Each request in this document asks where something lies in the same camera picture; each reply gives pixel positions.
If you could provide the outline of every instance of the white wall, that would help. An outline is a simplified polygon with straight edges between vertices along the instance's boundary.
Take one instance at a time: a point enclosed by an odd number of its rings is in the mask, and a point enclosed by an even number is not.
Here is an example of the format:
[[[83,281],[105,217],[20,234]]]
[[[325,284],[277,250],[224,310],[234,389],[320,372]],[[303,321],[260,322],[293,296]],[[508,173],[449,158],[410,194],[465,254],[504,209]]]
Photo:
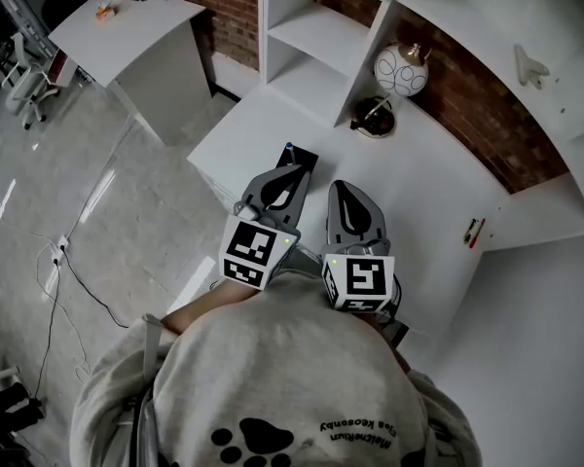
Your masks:
[[[485,254],[438,347],[486,467],[584,466],[584,236]]]

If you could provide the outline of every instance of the person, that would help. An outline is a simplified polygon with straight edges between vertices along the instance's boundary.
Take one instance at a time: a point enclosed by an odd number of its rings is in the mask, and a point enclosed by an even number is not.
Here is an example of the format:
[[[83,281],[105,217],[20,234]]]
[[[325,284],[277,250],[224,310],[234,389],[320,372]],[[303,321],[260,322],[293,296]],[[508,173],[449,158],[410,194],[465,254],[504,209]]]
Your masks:
[[[224,280],[162,324],[152,398],[161,466],[481,465],[458,406],[410,369],[373,316],[330,307],[321,279],[286,270],[262,292]],[[73,467],[111,464],[123,403],[144,385],[145,325],[85,384]]]
[[[28,400],[26,405],[15,412],[7,412],[9,408],[24,400]],[[28,391],[21,382],[0,391],[0,439],[11,432],[18,432],[36,424],[43,417],[41,402],[29,398]]]

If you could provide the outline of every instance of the gray tile floor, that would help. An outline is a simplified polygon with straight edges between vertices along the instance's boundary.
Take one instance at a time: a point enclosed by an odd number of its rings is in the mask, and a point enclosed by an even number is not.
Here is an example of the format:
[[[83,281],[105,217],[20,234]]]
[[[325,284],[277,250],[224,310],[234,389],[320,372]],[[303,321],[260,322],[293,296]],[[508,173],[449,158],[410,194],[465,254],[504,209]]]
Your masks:
[[[42,285],[53,268],[48,241],[33,234],[54,242],[69,235],[72,266],[123,323],[144,312],[163,315],[201,261],[217,258],[226,213],[186,157],[233,106],[215,95],[185,127],[187,145],[167,148],[112,94],[94,86],[51,99],[49,120],[30,131],[0,102],[0,204],[14,185],[0,219],[0,365],[18,365],[33,392],[52,309],[36,280],[37,259]],[[79,220],[108,171],[114,171],[112,182],[88,218]],[[216,270],[200,292],[217,278]],[[59,302],[93,365],[123,329],[68,269],[60,278]],[[39,391],[47,418],[23,432],[46,456],[33,452],[35,465],[69,465],[71,411],[82,385],[78,376],[86,377],[74,369],[81,356],[78,335],[57,310]]]

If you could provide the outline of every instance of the paw print logo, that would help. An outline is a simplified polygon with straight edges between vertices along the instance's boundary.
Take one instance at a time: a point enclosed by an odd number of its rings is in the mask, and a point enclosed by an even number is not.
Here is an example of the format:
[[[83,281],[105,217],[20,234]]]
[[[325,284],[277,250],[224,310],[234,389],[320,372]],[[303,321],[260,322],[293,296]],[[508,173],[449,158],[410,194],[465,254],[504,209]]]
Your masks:
[[[246,448],[253,453],[244,460],[243,467],[266,467],[269,460],[265,455],[273,455],[271,467],[291,467],[290,457],[282,453],[294,442],[294,435],[290,431],[278,429],[260,418],[244,418],[239,427]],[[220,453],[223,463],[232,465],[245,457],[242,449],[232,445],[234,434],[229,429],[217,429],[211,439],[217,447],[225,447]]]

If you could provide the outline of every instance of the white table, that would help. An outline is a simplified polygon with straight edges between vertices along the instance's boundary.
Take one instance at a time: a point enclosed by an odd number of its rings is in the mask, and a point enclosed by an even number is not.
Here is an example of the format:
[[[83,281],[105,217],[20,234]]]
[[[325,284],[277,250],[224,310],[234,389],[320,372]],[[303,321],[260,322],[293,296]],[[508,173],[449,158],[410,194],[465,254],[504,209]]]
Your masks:
[[[210,98],[190,19],[204,10],[184,0],[124,0],[116,16],[95,19],[89,0],[50,39],[110,88],[167,145]]]
[[[402,101],[397,119],[394,135],[372,140],[346,124],[318,124],[266,85],[252,90],[188,159],[229,209],[253,177],[276,165],[286,142],[318,154],[298,225],[301,243],[320,252],[334,180],[359,187],[385,216],[403,288],[397,318],[436,338],[463,299],[506,191],[413,103]],[[462,238],[472,218],[488,223],[469,249]]]

